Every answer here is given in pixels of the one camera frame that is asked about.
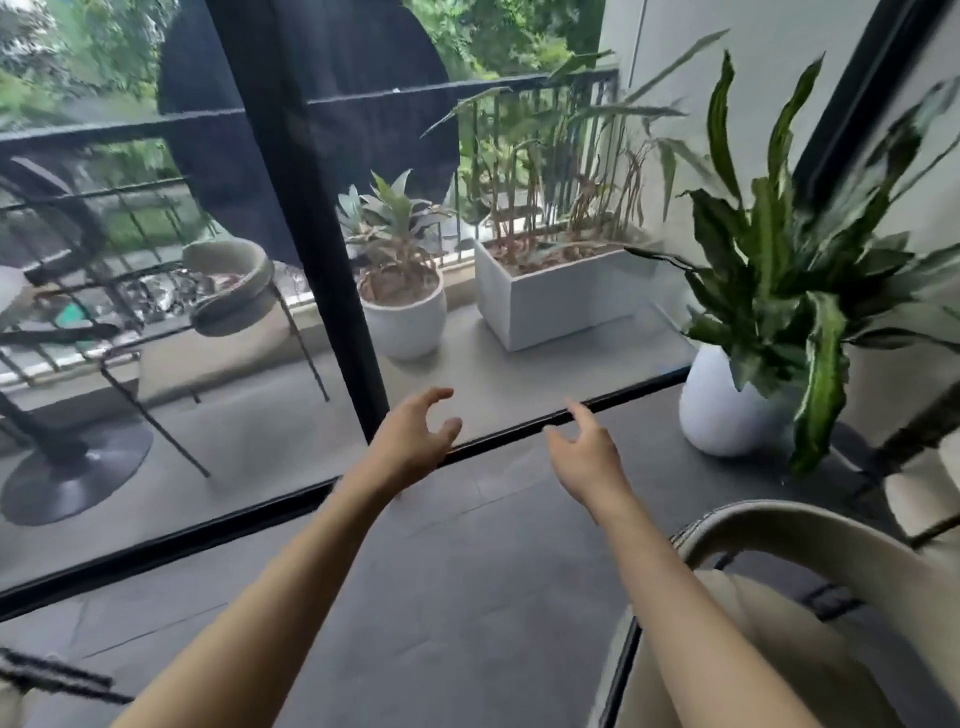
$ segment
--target gray tile floor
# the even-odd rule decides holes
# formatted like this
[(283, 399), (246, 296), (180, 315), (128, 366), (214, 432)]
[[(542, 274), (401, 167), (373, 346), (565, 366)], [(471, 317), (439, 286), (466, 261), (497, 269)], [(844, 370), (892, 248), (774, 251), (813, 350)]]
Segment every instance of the gray tile floor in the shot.
[[(457, 396), (431, 418), (468, 413), (461, 441), (536, 419), (561, 396), (597, 397), (688, 364), (690, 344), (650, 307), (523, 352), (507, 354), (476, 306), (450, 312), (444, 340), (417, 362), (381, 359), (391, 402), (434, 384)], [(179, 531), (343, 473), (366, 447), (335, 357), (315, 362), (330, 394), (324, 402), (302, 361), (191, 398), (153, 407), (154, 416), (212, 472), (205, 479), (159, 436), (143, 466), (97, 507), (61, 522), (22, 527), (0, 519), (0, 589), (8, 589), (121, 548)], [(25, 452), (0, 458), (0, 483)], [(459, 507), (437, 495), (426, 516)]]
[[(743, 498), (839, 499), (839, 472), (784, 484), (775, 456), (719, 463), (699, 454), (679, 431), (677, 395), (669, 390), (602, 416), (665, 532)], [(136, 693), (301, 524), (0, 624), (0, 643), (56, 652)], [(754, 554), (734, 568), (792, 596), (819, 583)], [(582, 726), (626, 604), (601, 533), (552, 476), (540, 437), (515, 443), (435, 473), (389, 506), (277, 725)], [(907, 725), (951, 724), (945, 716), (955, 713), (876, 615), (858, 612), (841, 627)], [(116, 714), (53, 696), (30, 726), (103, 728)]]

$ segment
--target white rectangular planter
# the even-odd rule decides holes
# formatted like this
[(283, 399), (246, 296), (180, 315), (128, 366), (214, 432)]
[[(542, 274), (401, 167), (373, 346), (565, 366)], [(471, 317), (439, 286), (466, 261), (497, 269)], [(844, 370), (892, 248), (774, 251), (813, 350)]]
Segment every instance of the white rectangular planter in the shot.
[(508, 352), (634, 315), (655, 266), (618, 250), (513, 278), (483, 243), (473, 250), (477, 307)]

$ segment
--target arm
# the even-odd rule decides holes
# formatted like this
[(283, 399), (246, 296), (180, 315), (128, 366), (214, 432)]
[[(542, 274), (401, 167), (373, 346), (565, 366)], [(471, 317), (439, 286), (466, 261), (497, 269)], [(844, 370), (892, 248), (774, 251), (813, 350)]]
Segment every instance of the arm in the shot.
[(580, 436), (550, 428), (557, 477), (604, 529), (636, 618), (684, 728), (819, 728), (780, 675), (740, 634), (636, 498), (616, 446), (582, 404)]
[(460, 433), (460, 420), (438, 433), (426, 426), (430, 406), (452, 395), (431, 389), (393, 410), (311, 523), (113, 728), (273, 725), (373, 521), (436, 468)]

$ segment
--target white round pot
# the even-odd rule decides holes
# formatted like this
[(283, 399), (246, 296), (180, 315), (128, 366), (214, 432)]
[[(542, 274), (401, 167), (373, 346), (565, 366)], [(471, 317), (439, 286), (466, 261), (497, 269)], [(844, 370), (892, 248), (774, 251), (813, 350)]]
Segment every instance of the white round pot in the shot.
[(409, 305), (378, 305), (360, 297), (377, 353), (403, 361), (429, 354), (440, 346), (446, 323), (446, 293), (444, 274), (438, 270), (437, 277), (440, 283), (436, 290)]
[(680, 395), (680, 427), (708, 455), (737, 457), (777, 438), (793, 419), (795, 393), (766, 400), (747, 384), (733, 386), (730, 361), (720, 347), (703, 344)]

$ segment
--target forearm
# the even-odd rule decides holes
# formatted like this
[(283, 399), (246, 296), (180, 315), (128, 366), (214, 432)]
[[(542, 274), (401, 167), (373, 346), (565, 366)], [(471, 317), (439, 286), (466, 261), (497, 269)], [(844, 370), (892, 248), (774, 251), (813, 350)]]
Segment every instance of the forearm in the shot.
[(743, 637), (634, 497), (601, 504), (644, 639), (684, 728), (815, 728), (817, 720)]
[(113, 728), (268, 728), (389, 496), (349, 473), (302, 532)]

